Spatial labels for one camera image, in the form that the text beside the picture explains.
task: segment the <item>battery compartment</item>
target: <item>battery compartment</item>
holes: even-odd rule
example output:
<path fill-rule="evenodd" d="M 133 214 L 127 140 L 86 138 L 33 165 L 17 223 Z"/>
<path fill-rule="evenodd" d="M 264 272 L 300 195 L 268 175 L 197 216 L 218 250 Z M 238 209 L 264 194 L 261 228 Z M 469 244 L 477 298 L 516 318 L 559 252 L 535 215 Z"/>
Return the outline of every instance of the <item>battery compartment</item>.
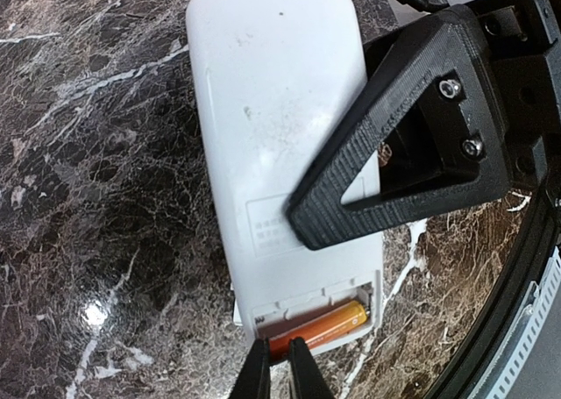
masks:
<path fill-rule="evenodd" d="M 256 313 L 254 314 L 258 337 L 274 338 L 329 313 L 351 300 L 359 301 L 366 310 L 370 311 L 368 320 L 355 331 L 369 331 L 374 324 L 377 325 L 376 320 L 380 315 L 380 304 L 375 303 L 375 299 L 379 298 L 375 292 L 376 288 L 373 287 L 371 282 L 368 282 L 356 288 L 341 289 L 337 292 L 322 289 L 321 292 L 306 295 L 303 298 L 305 300 L 303 302 L 296 303 L 293 300 L 289 302 L 276 302 L 269 307 L 259 307 L 255 310 Z"/>

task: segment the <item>marble surface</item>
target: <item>marble surface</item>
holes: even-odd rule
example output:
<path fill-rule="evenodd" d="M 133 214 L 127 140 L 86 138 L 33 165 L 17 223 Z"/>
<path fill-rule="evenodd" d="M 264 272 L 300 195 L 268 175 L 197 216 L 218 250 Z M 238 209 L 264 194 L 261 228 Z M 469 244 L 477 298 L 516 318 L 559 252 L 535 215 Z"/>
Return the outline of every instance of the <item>marble surface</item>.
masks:
<path fill-rule="evenodd" d="M 235 381 L 245 344 L 188 1 L 0 0 L 0 399 L 222 398 Z M 386 0 L 353 1 L 365 38 L 395 28 Z M 337 397 L 423 395 L 527 202 L 432 218 L 418 242 L 407 226 L 386 234 L 384 324 L 317 359 Z M 272 376 L 287 397 L 287 366 Z"/>

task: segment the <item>battery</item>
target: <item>battery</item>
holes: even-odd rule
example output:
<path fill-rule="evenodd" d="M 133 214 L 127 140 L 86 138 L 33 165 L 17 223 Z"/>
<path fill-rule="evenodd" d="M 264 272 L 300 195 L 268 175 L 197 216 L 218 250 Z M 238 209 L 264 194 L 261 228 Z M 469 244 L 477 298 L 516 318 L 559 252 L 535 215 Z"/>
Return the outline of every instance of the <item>battery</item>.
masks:
<path fill-rule="evenodd" d="M 278 362 L 287 357 L 291 339 L 303 338 L 311 350 L 345 335 L 367 320 L 368 313 L 365 307 L 358 301 L 350 301 L 310 322 L 269 339 L 271 361 Z"/>

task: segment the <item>screw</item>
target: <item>screw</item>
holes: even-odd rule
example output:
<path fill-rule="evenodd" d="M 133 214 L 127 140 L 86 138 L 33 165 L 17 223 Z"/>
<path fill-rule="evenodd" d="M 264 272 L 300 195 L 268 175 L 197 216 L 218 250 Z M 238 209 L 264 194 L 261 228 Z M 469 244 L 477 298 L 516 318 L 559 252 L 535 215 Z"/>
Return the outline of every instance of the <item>screw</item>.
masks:
<path fill-rule="evenodd" d="M 440 89 L 440 93 L 442 94 L 442 96 L 448 99 L 454 99 L 462 90 L 462 85 L 460 85 L 459 82 L 454 79 L 448 79 L 445 81 L 441 81 L 438 84 L 438 88 Z"/>
<path fill-rule="evenodd" d="M 462 143 L 462 149 L 468 157 L 476 159 L 483 153 L 483 142 L 480 138 L 466 139 Z"/>

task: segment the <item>hole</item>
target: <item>hole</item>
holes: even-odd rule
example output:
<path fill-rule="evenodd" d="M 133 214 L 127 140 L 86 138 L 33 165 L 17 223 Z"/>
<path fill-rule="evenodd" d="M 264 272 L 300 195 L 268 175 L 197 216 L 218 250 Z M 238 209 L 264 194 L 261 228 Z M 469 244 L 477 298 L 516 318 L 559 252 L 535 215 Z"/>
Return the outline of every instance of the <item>hole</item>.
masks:
<path fill-rule="evenodd" d="M 518 171 L 524 175 L 531 175 L 536 171 L 534 161 L 528 156 L 519 156 L 516 160 L 516 167 L 518 168 Z"/>
<path fill-rule="evenodd" d="M 520 99 L 522 99 L 522 102 L 527 105 L 535 105 L 537 103 L 536 94 L 527 86 L 520 89 Z"/>
<path fill-rule="evenodd" d="M 493 35 L 494 37 L 498 37 L 499 35 L 501 35 L 501 24 L 495 18 L 488 18 L 485 21 L 484 27 L 489 35 Z"/>

